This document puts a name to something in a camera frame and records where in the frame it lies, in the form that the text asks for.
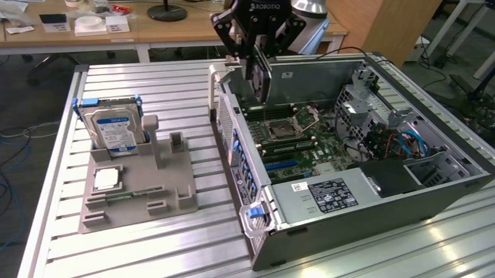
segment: desk lamp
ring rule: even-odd
[[[186,17],[186,11],[181,7],[169,5],[168,0],[162,0],[162,5],[147,9],[147,16],[158,21],[178,21]]]

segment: hard drive label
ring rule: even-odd
[[[127,117],[98,119],[95,123],[107,150],[125,152],[134,148],[135,140],[131,131],[127,130],[130,125]]]

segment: motherboard chip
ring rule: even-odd
[[[294,136],[294,129],[286,120],[280,120],[269,123],[269,129],[276,138]]]

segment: metal table surface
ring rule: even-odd
[[[75,72],[61,119],[39,203],[18,277],[469,277],[495,273],[495,186],[454,202],[434,218],[252,272],[206,116],[206,67],[221,60],[95,65]],[[408,90],[420,90],[390,65]],[[402,99],[382,83],[380,94],[398,107]],[[145,114],[158,117],[158,137],[182,131],[189,140],[200,209],[180,215],[77,234],[90,141],[70,111],[73,97],[142,98]],[[484,157],[493,149],[429,96],[426,107]]]

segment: white container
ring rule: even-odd
[[[418,39],[417,39],[417,41],[416,41],[416,45],[414,45],[414,47],[412,49],[412,52],[410,52],[409,56],[405,59],[405,62],[417,61],[420,55],[424,52],[424,50],[428,48],[428,45],[429,45],[429,41],[420,36]]]
[[[129,32],[129,24],[126,16],[107,16],[105,18],[105,25],[107,33]]]
[[[97,16],[82,16],[75,19],[74,35],[94,36],[107,34],[102,19]]]

